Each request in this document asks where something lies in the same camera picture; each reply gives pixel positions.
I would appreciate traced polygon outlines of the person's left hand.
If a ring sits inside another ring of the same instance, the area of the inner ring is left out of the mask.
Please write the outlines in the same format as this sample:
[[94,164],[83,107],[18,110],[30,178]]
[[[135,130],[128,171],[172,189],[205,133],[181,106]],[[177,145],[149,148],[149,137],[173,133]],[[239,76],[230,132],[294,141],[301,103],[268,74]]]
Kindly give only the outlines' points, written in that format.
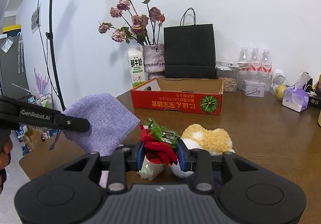
[[3,191],[3,184],[7,180],[7,173],[5,171],[5,168],[10,164],[11,162],[11,154],[10,152],[12,151],[12,141],[11,138],[9,138],[3,145],[3,149],[1,150],[1,155],[0,155],[0,193]]

